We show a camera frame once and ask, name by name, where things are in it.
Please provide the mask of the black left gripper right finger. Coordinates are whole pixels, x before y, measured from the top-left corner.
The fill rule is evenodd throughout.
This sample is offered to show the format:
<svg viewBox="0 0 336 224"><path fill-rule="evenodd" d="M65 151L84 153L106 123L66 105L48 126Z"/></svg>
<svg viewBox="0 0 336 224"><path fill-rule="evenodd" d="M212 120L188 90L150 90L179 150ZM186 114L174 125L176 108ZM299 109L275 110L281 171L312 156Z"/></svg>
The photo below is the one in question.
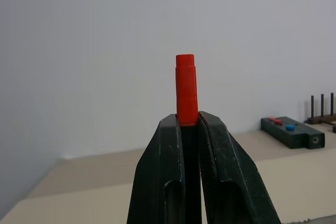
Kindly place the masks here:
<svg viewBox="0 0 336 224"><path fill-rule="evenodd" d="M219 117L199 113L198 143L207 224L281 224L256 164Z"/></svg>

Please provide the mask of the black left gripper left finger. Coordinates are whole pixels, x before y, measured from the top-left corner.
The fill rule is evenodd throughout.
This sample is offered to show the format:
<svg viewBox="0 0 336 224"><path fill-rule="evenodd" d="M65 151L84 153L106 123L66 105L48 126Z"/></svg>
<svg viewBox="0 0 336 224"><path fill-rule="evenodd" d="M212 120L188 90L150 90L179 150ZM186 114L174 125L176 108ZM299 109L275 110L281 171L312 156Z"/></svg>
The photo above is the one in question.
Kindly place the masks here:
<svg viewBox="0 0 336 224"><path fill-rule="evenodd" d="M135 170L127 224L185 224L185 169L175 114L162 119Z"/></svg>

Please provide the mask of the red plastic peg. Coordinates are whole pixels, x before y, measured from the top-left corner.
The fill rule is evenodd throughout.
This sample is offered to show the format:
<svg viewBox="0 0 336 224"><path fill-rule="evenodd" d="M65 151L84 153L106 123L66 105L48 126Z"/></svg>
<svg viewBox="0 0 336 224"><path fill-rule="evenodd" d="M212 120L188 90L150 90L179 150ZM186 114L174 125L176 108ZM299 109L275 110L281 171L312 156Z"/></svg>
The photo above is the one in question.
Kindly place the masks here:
<svg viewBox="0 0 336 224"><path fill-rule="evenodd" d="M198 101L193 54L176 56L176 117L180 124L185 168L185 224L202 224L198 158Z"/></svg>

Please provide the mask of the dark green button box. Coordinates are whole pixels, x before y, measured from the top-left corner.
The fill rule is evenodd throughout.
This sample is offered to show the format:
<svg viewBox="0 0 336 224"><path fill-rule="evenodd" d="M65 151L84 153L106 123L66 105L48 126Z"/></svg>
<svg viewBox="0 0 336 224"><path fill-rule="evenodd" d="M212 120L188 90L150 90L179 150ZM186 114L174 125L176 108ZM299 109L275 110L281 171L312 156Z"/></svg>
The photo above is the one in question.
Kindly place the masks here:
<svg viewBox="0 0 336 224"><path fill-rule="evenodd" d="M325 147L325 134L323 132L286 116L277 118L282 120L282 125L275 125L268 118L260 120L261 129L288 148L306 148L312 150ZM294 125L295 130L287 131L287 124Z"/></svg>

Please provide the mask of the dark wooden peg rack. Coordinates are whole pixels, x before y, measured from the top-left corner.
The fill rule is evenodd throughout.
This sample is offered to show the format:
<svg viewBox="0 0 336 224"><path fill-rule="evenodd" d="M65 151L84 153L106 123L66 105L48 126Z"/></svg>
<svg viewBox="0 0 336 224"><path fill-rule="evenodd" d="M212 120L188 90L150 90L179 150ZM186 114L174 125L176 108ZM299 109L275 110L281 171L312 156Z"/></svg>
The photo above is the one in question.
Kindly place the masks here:
<svg viewBox="0 0 336 224"><path fill-rule="evenodd" d="M336 112L334 111L335 97L334 93L330 93L330 113L324 113L324 94L320 97L320 115L314 114L314 96L310 97L310 117L305 120L305 123L311 125L326 124L332 128L332 132L336 134Z"/></svg>

